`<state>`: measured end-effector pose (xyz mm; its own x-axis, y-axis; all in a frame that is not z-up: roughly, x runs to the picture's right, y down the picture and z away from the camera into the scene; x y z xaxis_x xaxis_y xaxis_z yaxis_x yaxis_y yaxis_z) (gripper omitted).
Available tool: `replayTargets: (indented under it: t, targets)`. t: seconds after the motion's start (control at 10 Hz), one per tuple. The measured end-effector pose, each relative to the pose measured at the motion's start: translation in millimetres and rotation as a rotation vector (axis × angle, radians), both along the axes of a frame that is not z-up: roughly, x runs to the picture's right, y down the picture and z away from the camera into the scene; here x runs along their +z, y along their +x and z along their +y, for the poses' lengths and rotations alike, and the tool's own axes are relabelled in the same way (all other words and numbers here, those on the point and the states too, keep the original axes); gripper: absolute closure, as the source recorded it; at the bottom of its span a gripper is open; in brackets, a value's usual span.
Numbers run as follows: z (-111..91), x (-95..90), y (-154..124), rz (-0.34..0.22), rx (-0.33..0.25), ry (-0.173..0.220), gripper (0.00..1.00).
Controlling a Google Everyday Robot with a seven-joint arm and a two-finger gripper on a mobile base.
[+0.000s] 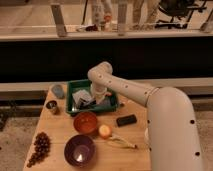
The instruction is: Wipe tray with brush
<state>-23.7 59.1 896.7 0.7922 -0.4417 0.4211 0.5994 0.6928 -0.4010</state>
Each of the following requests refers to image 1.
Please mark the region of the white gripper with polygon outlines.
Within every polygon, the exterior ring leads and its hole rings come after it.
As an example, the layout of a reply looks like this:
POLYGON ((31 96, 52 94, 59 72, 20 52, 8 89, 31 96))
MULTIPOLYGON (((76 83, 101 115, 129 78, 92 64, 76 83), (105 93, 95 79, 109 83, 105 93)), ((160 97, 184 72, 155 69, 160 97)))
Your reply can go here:
POLYGON ((107 88, 105 86, 92 83, 90 86, 90 92, 92 96, 95 98, 96 103, 100 104, 105 99, 107 88))

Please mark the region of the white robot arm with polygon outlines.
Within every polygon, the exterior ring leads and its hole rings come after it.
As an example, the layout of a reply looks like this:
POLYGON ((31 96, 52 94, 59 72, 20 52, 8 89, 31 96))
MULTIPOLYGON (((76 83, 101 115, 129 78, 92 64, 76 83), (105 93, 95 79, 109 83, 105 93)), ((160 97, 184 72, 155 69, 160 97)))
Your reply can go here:
POLYGON ((96 99, 107 88, 147 108, 152 171, 205 171, 194 108, 189 97, 174 87, 158 88, 112 75, 108 62, 87 76, 96 99))

